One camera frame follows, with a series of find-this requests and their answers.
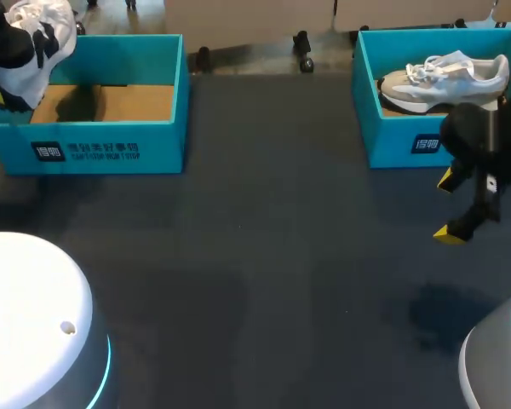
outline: caster wheel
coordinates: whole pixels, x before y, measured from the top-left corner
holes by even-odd
[[[198,49],[197,56],[195,57],[195,67],[203,73],[212,72],[212,64],[210,62],[210,50],[208,47],[201,47]]]
[[[84,36],[86,34],[85,27],[81,23],[81,21],[76,22],[76,32],[78,33],[78,36]]]
[[[458,19],[454,22],[454,25],[458,28],[468,28],[468,26],[466,26],[466,21],[464,19]]]
[[[314,61],[312,58],[306,58],[299,62],[299,68],[303,73],[314,72]]]

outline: floor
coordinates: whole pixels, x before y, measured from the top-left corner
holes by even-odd
[[[99,0],[98,7],[87,10],[84,0],[72,0],[72,6],[88,34],[168,33],[164,21],[163,0],[138,0],[137,11],[127,10],[122,0]],[[347,33],[327,32],[309,37],[317,72],[349,72],[352,44]],[[214,74],[299,73],[292,54],[292,39],[275,43],[246,45],[212,50]]]
[[[511,296],[511,191],[501,224],[436,242],[473,189],[441,193],[439,169],[369,170],[351,80],[194,77],[179,176],[0,167],[0,231],[85,272],[122,408],[465,407],[461,342]]]

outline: open box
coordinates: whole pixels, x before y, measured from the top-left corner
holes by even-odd
[[[353,98],[371,168],[448,166],[451,156],[439,144],[445,115],[387,116],[376,80],[430,55],[461,50],[475,59],[504,54],[509,60],[511,28],[481,30],[421,29],[360,32],[354,53]]]
[[[182,36],[80,36],[74,54],[54,69],[50,82],[111,86],[113,92],[129,85],[124,90],[130,97],[122,93],[121,98],[130,104],[124,112],[130,107],[168,112],[163,120],[105,115],[104,122],[31,124],[32,112],[0,109],[0,160],[9,175],[181,172],[189,98]],[[173,89],[169,97],[156,99],[141,91],[146,86]],[[117,104],[113,92],[107,99]]]

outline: chair wheel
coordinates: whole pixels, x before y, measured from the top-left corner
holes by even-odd
[[[78,33],[78,36],[84,36],[86,34],[85,27],[81,23],[81,21],[76,22],[76,32]]]
[[[304,58],[299,61],[299,68],[303,73],[314,72],[314,61],[312,58]]]

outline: sneaker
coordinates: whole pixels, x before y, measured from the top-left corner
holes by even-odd
[[[22,0],[5,18],[30,35],[33,57],[18,68],[0,67],[0,88],[5,94],[0,96],[4,100],[4,96],[19,97],[34,109],[48,88],[53,68],[76,48],[74,13],[67,0]]]
[[[497,97],[508,85],[509,63],[505,55],[494,60],[474,60],[461,51],[431,56],[424,64],[407,64],[378,82],[381,96],[400,110],[425,113],[440,105],[471,102],[497,109]]]

